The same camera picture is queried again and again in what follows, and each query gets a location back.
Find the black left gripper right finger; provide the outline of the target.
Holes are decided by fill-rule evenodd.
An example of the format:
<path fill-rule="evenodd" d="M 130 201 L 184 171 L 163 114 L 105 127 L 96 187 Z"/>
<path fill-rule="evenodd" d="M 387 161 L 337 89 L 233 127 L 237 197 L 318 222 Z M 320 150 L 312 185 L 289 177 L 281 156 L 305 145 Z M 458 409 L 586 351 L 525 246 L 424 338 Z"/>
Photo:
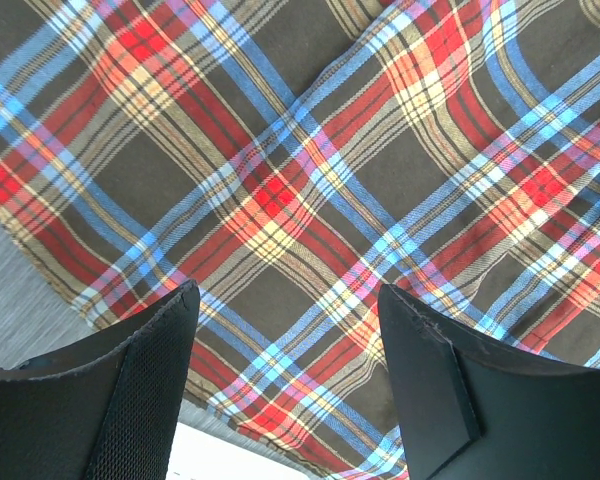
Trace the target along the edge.
<path fill-rule="evenodd" d="M 600 479 L 600 369 L 538 356 L 404 290 L 378 298 L 413 479 Z"/>

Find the brown red plaid shirt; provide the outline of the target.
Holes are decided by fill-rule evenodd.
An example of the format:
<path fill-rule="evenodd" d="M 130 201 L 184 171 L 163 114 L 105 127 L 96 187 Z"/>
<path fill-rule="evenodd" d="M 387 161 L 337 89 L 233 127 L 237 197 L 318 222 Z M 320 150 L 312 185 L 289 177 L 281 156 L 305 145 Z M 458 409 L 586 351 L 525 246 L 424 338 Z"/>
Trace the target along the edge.
<path fill-rule="evenodd" d="M 196 280 L 189 399 L 404 479 L 382 285 L 600 368 L 600 1 L 0 1 L 0 222 L 97 327 Z"/>

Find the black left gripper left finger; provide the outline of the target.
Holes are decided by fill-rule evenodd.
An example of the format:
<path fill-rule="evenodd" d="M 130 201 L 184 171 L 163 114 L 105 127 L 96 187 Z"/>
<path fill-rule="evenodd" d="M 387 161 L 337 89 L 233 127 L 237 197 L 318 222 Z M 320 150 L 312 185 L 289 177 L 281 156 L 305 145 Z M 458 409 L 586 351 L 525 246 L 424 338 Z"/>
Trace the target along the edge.
<path fill-rule="evenodd" d="M 66 347 L 0 368 L 0 479 L 164 479 L 200 305 L 189 280 Z"/>

